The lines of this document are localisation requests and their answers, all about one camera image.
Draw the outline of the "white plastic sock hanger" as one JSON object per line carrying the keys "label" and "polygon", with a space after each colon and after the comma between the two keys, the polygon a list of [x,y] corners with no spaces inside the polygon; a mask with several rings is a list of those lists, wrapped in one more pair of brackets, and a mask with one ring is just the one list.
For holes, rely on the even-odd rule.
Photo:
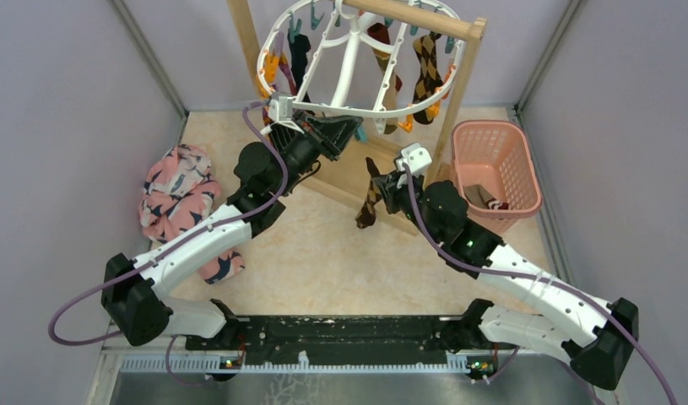
{"label": "white plastic sock hanger", "polygon": [[[383,23],[389,30],[390,45],[382,44],[367,34],[367,29]],[[415,39],[430,32],[441,34],[437,40],[438,71],[443,78],[451,63],[457,71],[451,76],[444,91],[447,100],[457,109],[469,82],[470,74],[485,32],[486,22],[462,21],[458,14],[441,1],[335,1],[329,13],[317,13],[313,1],[298,1],[289,6],[274,22],[257,55],[252,59],[250,73],[255,83],[257,60],[261,51],[268,49],[285,54],[290,65],[289,41],[298,34],[306,35],[311,42],[307,54],[308,66],[298,94],[293,95],[294,111],[316,111],[326,115],[352,115],[372,119],[383,132],[386,119],[404,117],[423,110],[431,99],[418,105],[395,110],[383,106],[388,80],[392,70],[398,73],[399,53],[407,39]],[[357,71],[360,48],[388,52],[390,60],[385,74],[372,87],[375,98],[366,108],[357,108],[349,102],[352,83],[362,77]],[[290,95],[284,75],[277,71],[274,92]]]}

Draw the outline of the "dark sock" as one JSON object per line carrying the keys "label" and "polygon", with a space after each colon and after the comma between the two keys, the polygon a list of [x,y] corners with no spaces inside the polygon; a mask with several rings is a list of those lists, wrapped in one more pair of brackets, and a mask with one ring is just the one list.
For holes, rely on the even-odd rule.
{"label": "dark sock", "polygon": [[486,210],[508,210],[509,204],[494,197],[482,185],[475,184],[463,188],[464,197],[470,204]]}

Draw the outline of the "maroon purple striped sock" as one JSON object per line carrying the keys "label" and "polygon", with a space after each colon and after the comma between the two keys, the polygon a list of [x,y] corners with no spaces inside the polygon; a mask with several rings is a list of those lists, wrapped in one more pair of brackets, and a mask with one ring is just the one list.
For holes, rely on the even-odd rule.
{"label": "maroon purple striped sock", "polygon": [[290,69],[290,65],[285,54],[281,54],[278,59],[278,69],[284,75],[289,85],[291,95],[297,95],[298,89],[295,82],[294,75]]}

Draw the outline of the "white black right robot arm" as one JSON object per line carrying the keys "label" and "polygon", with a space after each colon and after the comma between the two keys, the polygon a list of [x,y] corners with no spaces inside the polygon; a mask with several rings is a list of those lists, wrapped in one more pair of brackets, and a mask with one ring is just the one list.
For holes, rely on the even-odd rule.
{"label": "white black right robot arm", "polygon": [[489,341],[531,348],[566,363],[581,379],[613,391],[639,338],[639,311],[627,299],[585,293],[531,263],[498,234],[468,216],[450,181],[423,186],[402,171],[371,178],[390,214],[402,213],[451,268],[516,296],[535,310],[523,314],[489,305],[461,325],[472,348]]}

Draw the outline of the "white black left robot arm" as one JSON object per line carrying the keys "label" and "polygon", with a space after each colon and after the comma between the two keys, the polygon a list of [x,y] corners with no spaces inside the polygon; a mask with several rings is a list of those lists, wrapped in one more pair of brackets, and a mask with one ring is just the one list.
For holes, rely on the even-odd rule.
{"label": "white black left robot arm", "polygon": [[234,169],[240,186],[210,216],[157,249],[108,261],[100,301],[130,345],[164,336],[201,337],[219,349],[236,343],[236,316],[220,300],[175,299],[171,291],[206,262],[270,228],[285,210],[279,199],[319,159],[337,160],[363,120],[297,111],[293,122],[293,138],[282,151],[265,138],[241,150]]}

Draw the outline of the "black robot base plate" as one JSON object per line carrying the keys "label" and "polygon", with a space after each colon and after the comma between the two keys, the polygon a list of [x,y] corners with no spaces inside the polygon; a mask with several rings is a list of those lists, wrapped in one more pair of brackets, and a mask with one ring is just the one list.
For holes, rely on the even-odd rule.
{"label": "black robot base plate", "polygon": [[215,337],[187,337],[192,351],[230,350],[245,365],[443,365],[449,354],[490,352],[466,316],[249,316],[228,321]]}

